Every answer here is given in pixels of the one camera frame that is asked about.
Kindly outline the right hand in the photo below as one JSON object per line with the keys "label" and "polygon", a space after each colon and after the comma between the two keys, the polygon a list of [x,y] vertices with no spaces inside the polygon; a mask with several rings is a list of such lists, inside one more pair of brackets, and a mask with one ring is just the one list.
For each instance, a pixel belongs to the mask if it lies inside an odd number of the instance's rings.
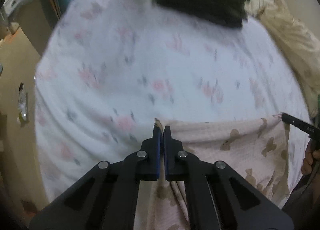
{"label": "right hand", "polygon": [[310,139],[308,146],[305,151],[305,157],[301,167],[301,172],[303,175],[309,175],[313,171],[313,164],[315,160],[319,159],[319,150],[316,150],[316,141]]}

